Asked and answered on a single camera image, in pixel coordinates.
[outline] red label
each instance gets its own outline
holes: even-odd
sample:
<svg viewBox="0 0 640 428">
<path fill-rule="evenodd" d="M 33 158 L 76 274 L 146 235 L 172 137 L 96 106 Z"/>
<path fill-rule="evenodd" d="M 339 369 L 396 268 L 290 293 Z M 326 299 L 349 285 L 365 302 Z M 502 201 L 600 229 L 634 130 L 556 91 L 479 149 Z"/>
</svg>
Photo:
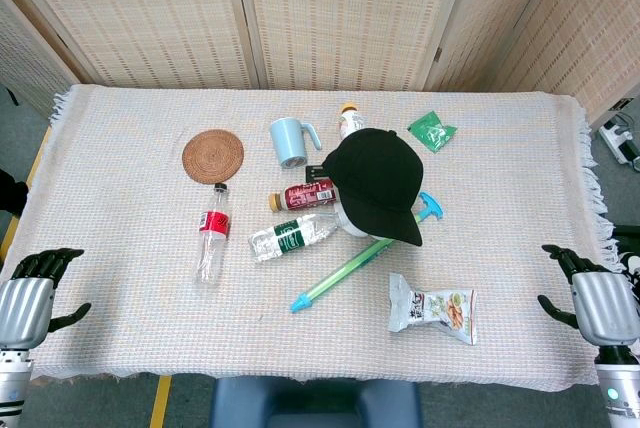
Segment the red label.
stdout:
<svg viewBox="0 0 640 428">
<path fill-rule="evenodd" d="M 284 192 L 284 200 L 290 210 L 322 205 L 335 201 L 335 199 L 336 192 L 331 180 L 319 180 L 308 185 L 291 186 Z"/>
<path fill-rule="evenodd" d="M 217 231 L 229 235 L 229 217 L 219 211 L 205 211 L 200 215 L 200 231 Z"/>
</svg>

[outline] clear plastic bottle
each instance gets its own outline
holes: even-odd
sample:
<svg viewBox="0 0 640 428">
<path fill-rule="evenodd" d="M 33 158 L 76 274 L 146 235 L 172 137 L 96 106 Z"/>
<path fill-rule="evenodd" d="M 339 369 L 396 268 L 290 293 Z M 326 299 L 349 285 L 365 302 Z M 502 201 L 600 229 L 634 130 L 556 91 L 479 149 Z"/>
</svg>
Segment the clear plastic bottle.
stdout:
<svg viewBox="0 0 640 428">
<path fill-rule="evenodd" d="M 222 269 L 222 257 L 229 235 L 227 185 L 216 183 L 213 188 L 211 209 L 200 216 L 200 261 L 196 271 L 197 281 L 215 283 Z"/>
<path fill-rule="evenodd" d="M 345 139 L 351 133 L 364 128 L 365 122 L 363 116 L 358 112 L 358 107 L 353 102 L 348 102 L 340 108 L 340 138 Z"/>
<path fill-rule="evenodd" d="M 249 237 L 249 245 L 256 261 L 270 260 L 324 240 L 339 226 L 341 222 L 337 213 L 304 215 L 254 233 Z"/>
</svg>

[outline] woven coaster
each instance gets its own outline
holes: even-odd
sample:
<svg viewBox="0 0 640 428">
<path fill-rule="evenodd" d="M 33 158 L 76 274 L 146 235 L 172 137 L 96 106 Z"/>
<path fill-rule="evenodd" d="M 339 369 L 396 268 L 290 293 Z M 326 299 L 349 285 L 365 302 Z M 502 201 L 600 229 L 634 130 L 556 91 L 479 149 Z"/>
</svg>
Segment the woven coaster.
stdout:
<svg viewBox="0 0 640 428">
<path fill-rule="evenodd" d="M 236 135 L 225 130 L 209 130 L 194 136 L 182 152 L 184 170 L 205 185 L 231 178 L 242 165 L 244 148 Z"/>
</svg>

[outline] white tablecloth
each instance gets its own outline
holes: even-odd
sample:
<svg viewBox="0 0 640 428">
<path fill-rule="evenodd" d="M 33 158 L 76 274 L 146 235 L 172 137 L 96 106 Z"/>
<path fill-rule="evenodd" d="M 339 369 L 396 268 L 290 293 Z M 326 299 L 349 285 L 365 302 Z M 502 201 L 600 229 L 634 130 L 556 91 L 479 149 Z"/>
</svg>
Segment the white tablecloth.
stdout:
<svg viewBox="0 0 640 428">
<path fill-rule="evenodd" d="M 371 240 L 339 232 L 253 263 L 247 237 L 293 217 L 271 213 L 267 195 L 304 180 L 304 168 L 279 167 L 268 127 L 282 116 L 314 124 L 324 149 L 307 140 L 307 150 L 311 163 L 321 163 L 339 142 L 338 110 L 349 100 L 369 126 L 396 130 L 420 155 L 424 190 L 444 218 L 421 225 L 421 248 L 395 243 L 292 315 L 298 294 Z M 543 243 L 615 261 L 611 226 L 597 215 L 604 205 L 588 170 L 588 129 L 573 98 L 75 86 L 58 105 L 2 278 L 27 254 L 83 248 L 60 283 L 54 314 L 85 301 L 93 308 L 34 350 L 36 376 L 348 376 L 540 390 L 595 382 L 594 349 L 536 300 L 545 293 L 571 308 L 567 282 Z M 407 131 L 431 110 L 458 128 L 437 154 Z M 208 289 L 193 278 L 211 187 L 186 175 L 181 154 L 195 134 L 213 128 L 236 133 L 245 160 L 228 182 L 224 271 Z M 391 271 L 422 289 L 475 288 L 478 344 L 428 326 L 388 332 Z"/>
</svg>

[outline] water bottle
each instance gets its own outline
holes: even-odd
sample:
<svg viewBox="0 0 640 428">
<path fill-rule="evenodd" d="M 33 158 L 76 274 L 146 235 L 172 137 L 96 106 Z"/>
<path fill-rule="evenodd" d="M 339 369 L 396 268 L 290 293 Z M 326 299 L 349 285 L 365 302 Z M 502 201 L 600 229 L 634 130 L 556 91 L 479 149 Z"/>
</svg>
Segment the water bottle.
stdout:
<svg viewBox="0 0 640 428">
<path fill-rule="evenodd" d="M 324 240 L 341 226 L 337 213 L 304 215 L 249 237 L 256 261 L 270 260 Z"/>
<path fill-rule="evenodd" d="M 222 268 L 222 257 L 229 235 L 229 203 L 227 185 L 216 183 L 213 187 L 211 210 L 200 215 L 200 261 L 196 279 L 203 283 L 215 283 Z"/>
</svg>

